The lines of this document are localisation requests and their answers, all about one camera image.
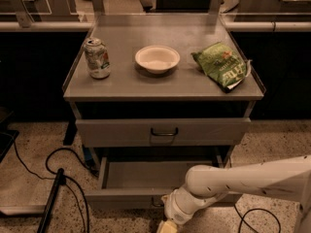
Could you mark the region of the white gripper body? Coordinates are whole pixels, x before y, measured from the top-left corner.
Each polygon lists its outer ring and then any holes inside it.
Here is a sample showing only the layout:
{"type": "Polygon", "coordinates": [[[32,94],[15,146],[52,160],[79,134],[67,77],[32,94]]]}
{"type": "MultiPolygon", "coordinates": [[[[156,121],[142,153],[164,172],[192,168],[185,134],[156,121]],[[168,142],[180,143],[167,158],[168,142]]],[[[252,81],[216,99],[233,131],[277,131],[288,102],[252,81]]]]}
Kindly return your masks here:
{"type": "Polygon", "coordinates": [[[201,200],[192,196],[184,187],[172,191],[164,204],[164,214],[167,219],[178,225],[183,225],[192,219],[200,209],[201,200]]]}

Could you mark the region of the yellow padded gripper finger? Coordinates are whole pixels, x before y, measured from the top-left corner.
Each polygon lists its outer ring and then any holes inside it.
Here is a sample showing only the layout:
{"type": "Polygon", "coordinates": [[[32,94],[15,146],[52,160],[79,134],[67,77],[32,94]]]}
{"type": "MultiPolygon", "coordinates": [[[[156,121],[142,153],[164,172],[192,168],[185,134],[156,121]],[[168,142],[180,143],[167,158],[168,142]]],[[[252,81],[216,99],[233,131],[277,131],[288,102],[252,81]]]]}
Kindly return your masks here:
{"type": "Polygon", "coordinates": [[[158,226],[156,233],[177,233],[178,227],[177,225],[170,220],[162,220],[158,226]]]}

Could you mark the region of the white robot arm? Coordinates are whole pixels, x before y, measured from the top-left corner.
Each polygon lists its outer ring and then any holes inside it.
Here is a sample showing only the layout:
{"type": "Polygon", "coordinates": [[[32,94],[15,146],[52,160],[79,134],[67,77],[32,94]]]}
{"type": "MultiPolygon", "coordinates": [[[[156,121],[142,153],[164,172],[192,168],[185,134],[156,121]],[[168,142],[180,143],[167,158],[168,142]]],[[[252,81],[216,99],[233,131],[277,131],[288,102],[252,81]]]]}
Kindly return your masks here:
{"type": "Polygon", "coordinates": [[[178,227],[229,193],[252,194],[299,204],[294,233],[311,232],[311,156],[231,168],[191,167],[185,183],[162,197],[163,220],[156,233],[177,233],[178,227]]]}

